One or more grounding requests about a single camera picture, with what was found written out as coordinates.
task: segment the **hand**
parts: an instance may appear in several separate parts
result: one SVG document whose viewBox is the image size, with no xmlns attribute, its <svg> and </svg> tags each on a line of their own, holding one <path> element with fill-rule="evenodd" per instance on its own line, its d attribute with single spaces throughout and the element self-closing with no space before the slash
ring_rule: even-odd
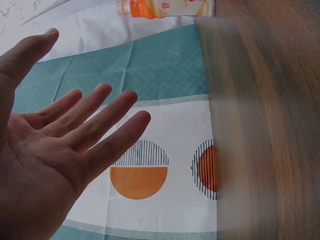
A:
<svg viewBox="0 0 320 240">
<path fill-rule="evenodd" d="M 106 83 L 84 99 L 72 90 L 36 113 L 11 113 L 16 87 L 58 37 L 56 29 L 28 37 L 0 57 L 0 239 L 49 239 L 87 184 L 141 137 L 151 119 L 141 111 L 94 146 L 137 101 L 125 91 L 85 122 L 111 93 Z"/>
</svg>

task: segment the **white paper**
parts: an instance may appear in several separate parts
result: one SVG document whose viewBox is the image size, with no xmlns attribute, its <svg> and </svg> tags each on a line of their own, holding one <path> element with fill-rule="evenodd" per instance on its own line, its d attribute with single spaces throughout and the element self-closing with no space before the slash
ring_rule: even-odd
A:
<svg viewBox="0 0 320 240">
<path fill-rule="evenodd" d="M 48 1 L 42 0 L 42 8 L 45 8 L 44 6 L 48 8 Z M 25 2 L 32 5 L 31 2 L 36 0 L 25 0 Z M 84 0 L 68 1 L 22 26 L 17 16 L 11 14 L 16 6 L 14 5 L 11 11 L 0 15 L 4 19 L 1 21 L 2 26 L 0 25 L 0 55 L 11 49 L 21 39 L 43 34 L 53 27 L 60 32 L 59 40 L 41 61 L 106 49 L 194 23 L 194 18 L 190 16 L 153 20 L 120 16 L 117 13 L 115 0 L 86 2 L 87 4 Z M 5 9 L 4 3 L 0 3 L 0 6 Z M 38 15 L 37 11 L 31 11 L 30 16 L 32 13 Z"/>
<path fill-rule="evenodd" d="M 126 198 L 111 183 L 110 170 L 107 169 L 88 186 L 67 219 L 135 231 L 215 232 L 216 201 L 209 199 L 196 187 L 191 170 L 197 147 L 203 141 L 212 139 L 209 102 L 136 107 L 115 129 L 140 110 L 147 110 L 152 116 L 141 139 L 159 145 L 169 158 L 167 177 L 161 189 L 145 199 Z M 94 214 L 84 211 L 87 208 Z"/>
</svg>

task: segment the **wooden table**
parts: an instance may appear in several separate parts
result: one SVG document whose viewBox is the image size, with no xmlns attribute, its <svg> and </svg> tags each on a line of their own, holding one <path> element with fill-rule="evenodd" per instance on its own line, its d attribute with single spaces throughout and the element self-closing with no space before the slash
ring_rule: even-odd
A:
<svg viewBox="0 0 320 240">
<path fill-rule="evenodd" d="M 320 1 L 217 0 L 196 23 L 218 238 L 320 239 Z"/>
</svg>

